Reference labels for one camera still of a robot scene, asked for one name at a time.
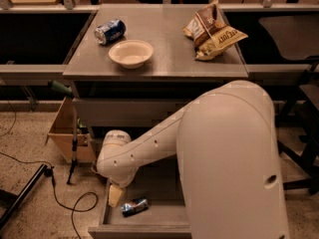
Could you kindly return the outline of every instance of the chip bag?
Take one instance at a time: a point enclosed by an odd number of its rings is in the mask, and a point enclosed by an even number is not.
[[[223,22],[217,21],[218,0],[196,12],[195,17],[182,29],[193,40],[196,60],[212,60],[238,41],[248,36]]]

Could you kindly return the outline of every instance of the bowl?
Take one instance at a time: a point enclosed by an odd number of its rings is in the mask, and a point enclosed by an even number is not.
[[[151,44],[140,40],[127,40],[113,46],[109,51],[112,61],[127,69],[135,69],[150,59],[154,52]]]

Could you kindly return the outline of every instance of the brown box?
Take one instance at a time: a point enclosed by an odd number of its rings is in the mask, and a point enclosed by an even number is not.
[[[64,99],[57,116],[50,128],[48,137],[61,149],[67,161],[72,159],[74,105],[71,99]],[[93,162],[96,155],[91,146],[88,133],[78,133],[77,160],[79,162]]]

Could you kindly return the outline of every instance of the floor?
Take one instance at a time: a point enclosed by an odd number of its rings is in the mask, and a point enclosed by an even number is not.
[[[0,188],[18,194],[40,165],[19,163],[3,154],[21,161],[50,162],[54,166],[56,195],[62,204],[73,208],[78,199],[87,192],[95,192],[99,197],[99,202],[93,210],[75,212],[73,215],[81,238],[91,238],[88,227],[99,224],[106,185],[87,164],[79,164],[71,177],[71,185],[66,183],[70,163],[64,159],[61,150],[52,140],[47,138],[59,105],[40,103],[30,112],[27,103],[0,103]],[[303,143],[296,139],[302,132],[299,127],[281,127],[277,136],[300,152]],[[299,167],[296,167],[285,154],[282,154],[280,160],[284,180],[305,177]],[[307,190],[299,189],[286,191],[285,198],[291,239],[318,238],[319,194],[311,196]],[[94,195],[87,195],[85,199],[80,200],[77,208],[91,208],[95,201]],[[77,238],[72,225],[72,211],[56,202],[51,179],[45,176],[40,177],[6,223],[0,236],[2,239]]]

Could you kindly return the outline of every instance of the office chair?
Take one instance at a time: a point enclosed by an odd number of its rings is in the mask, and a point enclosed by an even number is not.
[[[319,155],[319,87],[312,84],[299,86],[305,102],[295,107],[295,115],[304,128],[306,135],[300,139],[306,142],[301,155],[278,140],[278,149],[285,152],[296,164],[310,175],[309,179],[284,183],[284,189],[308,188],[310,194],[319,191],[319,166],[315,165],[315,159]]]

